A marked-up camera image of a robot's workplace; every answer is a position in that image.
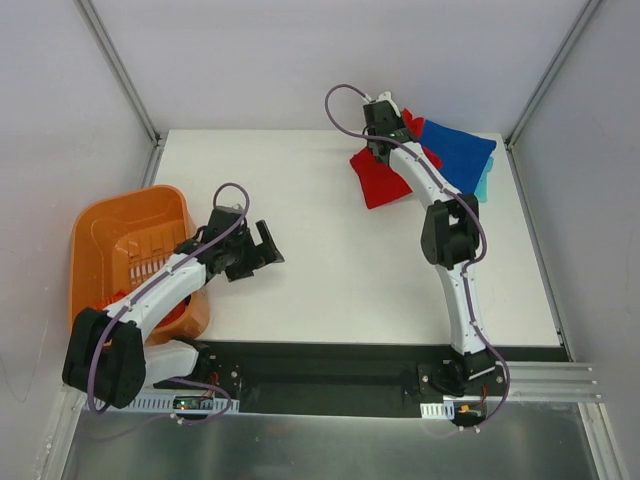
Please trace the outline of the red t-shirt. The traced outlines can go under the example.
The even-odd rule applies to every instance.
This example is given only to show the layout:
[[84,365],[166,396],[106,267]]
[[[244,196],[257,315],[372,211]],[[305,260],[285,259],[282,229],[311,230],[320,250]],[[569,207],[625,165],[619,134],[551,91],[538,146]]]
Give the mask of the red t-shirt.
[[[402,118],[409,130],[417,137],[421,137],[426,124],[424,117],[414,117],[410,110],[403,109]],[[443,166],[439,156],[426,146],[422,146],[422,150],[431,165],[439,171]],[[350,165],[358,176],[365,205],[370,210],[412,193],[412,189],[401,176],[392,171],[389,166],[377,162],[366,147],[350,159]]]

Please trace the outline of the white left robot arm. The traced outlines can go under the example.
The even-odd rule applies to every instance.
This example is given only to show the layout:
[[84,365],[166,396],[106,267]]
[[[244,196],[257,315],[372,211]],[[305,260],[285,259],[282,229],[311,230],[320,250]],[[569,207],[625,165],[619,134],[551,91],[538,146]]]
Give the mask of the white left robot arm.
[[250,227],[243,210],[217,206],[206,225],[181,244],[141,286],[101,310],[80,311],[62,370],[63,382],[106,406],[128,406],[146,386],[163,381],[211,388],[210,351],[177,334],[148,345],[152,331],[178,304],[225,274],[229,281],[284,260],[267,223]]

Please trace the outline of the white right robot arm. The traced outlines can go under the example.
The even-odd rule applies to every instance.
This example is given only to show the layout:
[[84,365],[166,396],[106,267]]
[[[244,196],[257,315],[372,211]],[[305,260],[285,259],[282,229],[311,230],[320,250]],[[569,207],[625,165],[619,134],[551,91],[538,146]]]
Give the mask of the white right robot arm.
[[445,395],[473,394],[496,367],[476,294],[474,266],[487,251],[477,198],[460,193],[430,162],[389,92],[365,96],[363,113],[374,159],[398,174],[425,209],[420,246],[442,283],[451,331],[450,358],[428,382]]

